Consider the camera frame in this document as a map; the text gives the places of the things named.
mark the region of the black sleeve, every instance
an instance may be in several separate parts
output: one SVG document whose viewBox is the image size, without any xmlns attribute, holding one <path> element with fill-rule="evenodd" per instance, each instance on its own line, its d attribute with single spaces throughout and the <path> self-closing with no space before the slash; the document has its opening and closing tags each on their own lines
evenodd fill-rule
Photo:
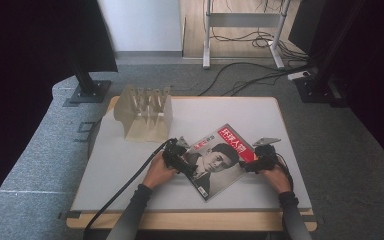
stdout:
<svg viewBox="0 0 384 240">
<path fill-rule="evenodd" d="M 145 185 L 139 184 L 138 189 L 130 199 L 129 205 L 111 230 L 107 240 L 135 239 L 142 214 L 151 198 L 151 194 L 151 189 Z"/>
<path fill-rule="evenodd" d="M 298 198 L 293 192 L 279 194 L 280 207 L 283 209 L 283 224 L 292 240 L 311 240 L 310 233 L 298 210 Z"/>
</svg>

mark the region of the magazine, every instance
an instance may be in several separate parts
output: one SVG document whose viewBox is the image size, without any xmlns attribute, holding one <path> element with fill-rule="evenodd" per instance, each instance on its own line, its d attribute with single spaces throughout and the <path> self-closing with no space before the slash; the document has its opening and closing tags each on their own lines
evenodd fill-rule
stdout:
<svg viewBox="0 0 384 240">
<path fill-rule="evenodd" d="M 188 177 L 205 201 L 237 181 L 245 171 L 239 161 L 253 161 L 254 150 L 229 124 L 191 145 L 183 155 L 187 164 L 197 166 Z"/>
</svg>

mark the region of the table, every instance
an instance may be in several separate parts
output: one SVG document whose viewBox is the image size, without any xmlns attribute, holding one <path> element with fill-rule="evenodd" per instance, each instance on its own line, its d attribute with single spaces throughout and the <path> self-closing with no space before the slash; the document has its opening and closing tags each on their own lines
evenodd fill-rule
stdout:
<svg viewBox="0 0 384 240">
<path fill-rule="evenodd" d="M 118 98 L 113 98 L 109 109 Z M 298 208 L 309 231 L 317 228 L 311 202 L 299 171 L 292 146 L 278 107 L 271 97 L 172 97 L 173 124 L 169 137 L 180 134 L 193 143 L 218 127 L 229 123 L 246 141 L 253 143 L 261 137 L 276 137 L 278 153 L 288 163 L 295 182 Z M 120 122 L 112 110 L 103 118 L 96 144 L 79 190 L 67 218 L 71 228 L 84 228 L 94 214 L 126 182 L 156 149 L 158 143 L 126 142 Z M 117 144 L 123 149 L 120 156 L 111 149 Z M 93 225 L 93 228 L 112 228 L 143 179 L 139 176 Z M 246 174 L 236 183 L 205 203 L 184 175 L 158 188 L 148 203 L 141 229 L 154 230 L 230 230 L 281 231 L 281 210 L 277 194 L 267 181 Z"/>
</svg>

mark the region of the metal rack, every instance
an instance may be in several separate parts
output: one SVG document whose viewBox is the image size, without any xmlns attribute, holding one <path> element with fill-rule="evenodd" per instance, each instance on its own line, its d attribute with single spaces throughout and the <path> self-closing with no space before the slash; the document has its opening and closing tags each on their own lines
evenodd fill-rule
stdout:
<svg viewBox="0 0 384 240">
<path fill-rule="evenodd" d="M 207 11 L 205 13 L 205 41 L 203 67 L 210 68 L 210 27 L 264 27 L 277 28 L 273 41 L 269 41 L 270 51 L 278 68 L 285 65 L 277 51 L 280 34 L 285 23 L 290 0 L 284 2 L 280 13 L 212 13 L 211 0 L 207 0 Z"/>
</svg>

